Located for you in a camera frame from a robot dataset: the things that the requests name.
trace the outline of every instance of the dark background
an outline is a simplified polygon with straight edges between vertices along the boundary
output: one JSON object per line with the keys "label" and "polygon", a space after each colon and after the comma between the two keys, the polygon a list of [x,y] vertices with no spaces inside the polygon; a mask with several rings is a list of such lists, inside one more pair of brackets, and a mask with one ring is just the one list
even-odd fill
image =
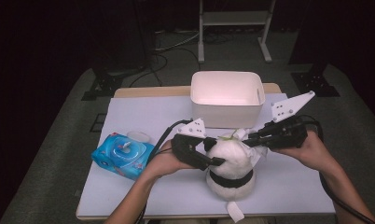
{"label": "dark background", "polygon": [[[104,63],[145,67],[150,30],[198,28],[197,0],[140,1],[150,10],[137,2],[0,1],[0,217],[84,71]],[[207,10],[267,7],[268,1],[205,1]],[[325,58],[375,113],[375,1],[278,0],[271,29],[299,30],[290,62]]]}

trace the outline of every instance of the white storage bin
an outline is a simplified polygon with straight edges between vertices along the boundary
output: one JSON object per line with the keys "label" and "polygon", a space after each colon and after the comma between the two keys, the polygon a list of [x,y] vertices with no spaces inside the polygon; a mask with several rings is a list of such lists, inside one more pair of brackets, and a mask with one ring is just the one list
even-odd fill
{"label": "white storage bin", "polygon": [[265,102],[261,79],[251,72],[195,73],[190,98],[193,118],[207,128],[252,128]]}

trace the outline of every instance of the white 3d-printed part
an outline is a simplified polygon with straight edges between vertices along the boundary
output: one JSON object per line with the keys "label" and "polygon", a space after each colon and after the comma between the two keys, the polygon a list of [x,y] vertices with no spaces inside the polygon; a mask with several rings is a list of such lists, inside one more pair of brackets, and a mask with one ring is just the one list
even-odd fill
{"label": "white 3d-printed part", "polygon": [[315,95],[310,91],[287,100],[283,100],[271,104],[272,120],[277,123],[295,115],[302,107],[304,107]]}
{"label": "white 3d-printed part", "polygon": [[189,124],[179,128],[177,132],[183,135],[200,138],[206,138],[207,136],[205,133],[204,121],[202,119],[195,119],[191,121]]}

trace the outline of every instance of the gray floor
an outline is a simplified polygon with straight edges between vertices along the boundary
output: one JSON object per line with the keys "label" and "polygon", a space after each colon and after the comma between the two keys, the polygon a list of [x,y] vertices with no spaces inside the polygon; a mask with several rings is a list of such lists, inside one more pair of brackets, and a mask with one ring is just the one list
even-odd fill
{"label": "gray floor", "polygon": [[[200,65],[201,70],[255,72],[263,82],[278,83],[289,97],[298,95],[290,73],[305,72],[310,66],[287,64],[297,33],[269,34],[267,44],[272,63],[264,62],[257,35],[227,35],[228,42],[205,45],[205,63]],[[185,35],[163,34],[158,35],[158,43],[166,47],[184,38]],[[182,48],[197,54],[195,44]],[[191,76],[199,70],[193,55],[185,50],[171,50],[161,55],[168,60],[157,73],[163,85],[189,85]],[[156,70],[164,62],[163,58],[154,57],[153,68]],[[128,87],[137,77],[126,78],[122,86]],[[341,71],[329,65],[325,77],[336,87],[340,97],[316,97],[300,112],[321,121],[326,145],[375,215],[375,117]],[[88,69],[71,90],[2,223],[83,222],[76,218],[75,212],[90,169],[90,154],[97,148],[100,137],[99,133],[91,133],[90,127],[98,114],[106,113],[110,100],[110,97],[99,97],[96,101],[81,101],[93,80],[94,74]],[[155,77],[148,75],[133,86],[158,85]],[[270,221],[277,224],[335,223],[333,216],[270,217]]]}

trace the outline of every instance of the white tabletop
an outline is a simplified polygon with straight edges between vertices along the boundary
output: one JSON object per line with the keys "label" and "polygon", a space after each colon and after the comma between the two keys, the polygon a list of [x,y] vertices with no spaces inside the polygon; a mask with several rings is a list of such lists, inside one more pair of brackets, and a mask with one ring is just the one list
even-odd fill
{"label": "white tabletop", "polygon": [[[271,103],[286,95],[266,94],[266,103],[253,129],[271,120]],[[167,127],[180,119],[191,118],[189,96],[113,98],[108,108],[99,145],[111,133],[137,131],[151,137],[156,145]],[[207,129],[209,136],[229,133],[225,129]],[[204,152],[203,146],[197,149]],[[149,217],[227,217],[227,202],[217,197],[206,185],[205,172],[181,170],[164,176],[153,187],[147,202]],[[255,166],[257,180],[253,192],[238,206],[249,216],[334,213],[332,201],[319,181],[318,172],[284,155],[269,152]],[[97,219],[109,216],[121,202],[133,181],[103,168],[95,162],[83,189],[76,216]]]}

